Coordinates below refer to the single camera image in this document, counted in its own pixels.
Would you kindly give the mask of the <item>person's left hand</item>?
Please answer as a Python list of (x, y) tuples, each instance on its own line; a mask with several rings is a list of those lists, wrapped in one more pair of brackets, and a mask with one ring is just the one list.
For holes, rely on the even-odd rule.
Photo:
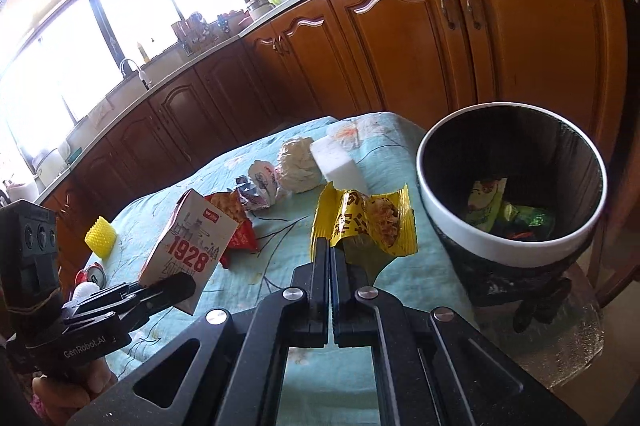
[(48, 425), (66, 425), (70, 418), (117, 383), (104, 358), (92, 361), (78, 375), (79, 384), (40, 375), (32, 379), (32, 408)]

